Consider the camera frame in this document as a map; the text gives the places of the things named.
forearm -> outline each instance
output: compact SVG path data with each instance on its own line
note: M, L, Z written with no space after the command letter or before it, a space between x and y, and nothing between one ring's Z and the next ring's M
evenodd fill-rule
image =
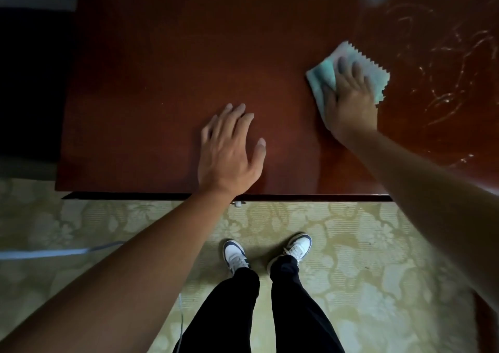
M192 195L41 307L2 351L146 352L231 200Z
M344 141L415 227L499 305L499 198L410 153L379 133Z

black pants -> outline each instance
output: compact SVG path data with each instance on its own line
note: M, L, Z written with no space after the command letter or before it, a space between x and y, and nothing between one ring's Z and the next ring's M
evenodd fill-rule
M290 255L272 265L277 352L344 353L327 316L301 285L298 271L296 259ZM186 329L179 352L251 352L249 339L259 289L259 277L253 270L236 270L206 298Z

left arm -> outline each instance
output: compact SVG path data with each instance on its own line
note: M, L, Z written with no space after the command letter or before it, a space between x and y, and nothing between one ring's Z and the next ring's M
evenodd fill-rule
M227 106L202 131L200 189L89 269L0 342L14 352L146 352L164 324L204 242L231 200L260 177L253 114Z

patterned carpet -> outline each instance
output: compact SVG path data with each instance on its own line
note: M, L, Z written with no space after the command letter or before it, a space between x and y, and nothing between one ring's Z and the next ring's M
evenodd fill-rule
M0 249L80 248L128 240L179 204L61 201L62 195L53 191L52 182L0 179ZM470 289L393 203L229 207L184 286L187 324L228 277L219 246L233 238L260 274L253 351L275 351L271 281L264 266L276 246L298 231L313 237L300 278L347 353L477 352ZM108 253L0 262L0 338ZM171 352L179 331L175 306L150 352Z

table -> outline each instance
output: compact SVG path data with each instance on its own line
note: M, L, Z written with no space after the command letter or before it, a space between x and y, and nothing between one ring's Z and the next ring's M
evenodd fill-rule
M324 128L305 71L342 41L391 73L379 129L499 192L499 0L78 0L56 187L188 194L228 102L267 141L253 198L386 191Z

